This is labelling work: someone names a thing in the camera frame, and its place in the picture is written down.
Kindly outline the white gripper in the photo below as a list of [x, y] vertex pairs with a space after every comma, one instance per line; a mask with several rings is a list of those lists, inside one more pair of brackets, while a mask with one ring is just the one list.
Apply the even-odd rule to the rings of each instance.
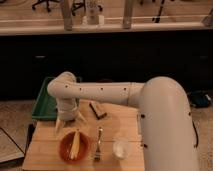
[[58, 117], [55, 123], [54, 133], [57, 135], [60, 132], [62, 121], [71, 121], [78, 117], [83, 122], [87, 123], [85, 117], [78, 111], [75, 99], [58, 99], [57, 100]]

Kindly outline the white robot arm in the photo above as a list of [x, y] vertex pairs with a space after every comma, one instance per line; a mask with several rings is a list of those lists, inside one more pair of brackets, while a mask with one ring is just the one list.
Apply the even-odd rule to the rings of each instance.
[[137, 108], [145, 171], [199, 171], [199, 138], [187, 94], [176, 80], [158, 76], [145, 83], [78, 83], [72, 73], [63, 72], [49, 82], [47, 91], [65, 120], [77, 99]]

